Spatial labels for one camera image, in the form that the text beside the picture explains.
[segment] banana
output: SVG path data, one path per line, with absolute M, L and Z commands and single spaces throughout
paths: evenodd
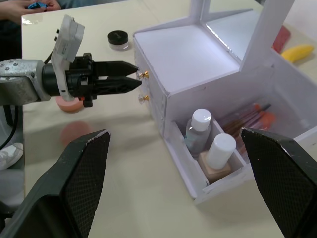
M 291 63 L 295 63 L 296 61 L 308 56 L 314 48 L 315 47 L 313 45 L 302 44 L 285 50 L 282 53 L 282 56 Z

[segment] gold drawer knob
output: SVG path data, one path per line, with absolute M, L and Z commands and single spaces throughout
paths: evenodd
M 144 73 L 138 73 L 138 78 L 141 78 L 141 79 L 149 79 L 149 73 L 147 71 L 145 71 Z
M 140 104 L 143 104 L 145 101 L 149 101 L 149 100 L 150 99 L 149 99 L 148 95 L 146 95 L 146 96 L 139 95 L 139 103 Z

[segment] red object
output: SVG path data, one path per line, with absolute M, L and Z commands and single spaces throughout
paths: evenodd
M 282 53 L 282 50 L 290 37 L 291 37 L 291 32 L 285 26 L 282 26 L 272 47 L 277 52 Z

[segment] blue object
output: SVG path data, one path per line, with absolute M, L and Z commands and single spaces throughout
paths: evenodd
M 27 9 L 36 9 L 36 8 L 40 8 L 40 7 L 45 7 L 47 8 L 47 5 L 42 3 L 42 2 L 35 2 L 31 5 L 28 5 Z

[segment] pink sponge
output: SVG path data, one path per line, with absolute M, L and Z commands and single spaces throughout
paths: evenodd
M 74 101 L 67 102 L 63 99 L 63 97 L 56 97 L 57 105 L 60 109 L 67 113 L 75 113 L 80 111 L 83 107 L 83 101 L 80 101 L 78 98 L 75 98 Z

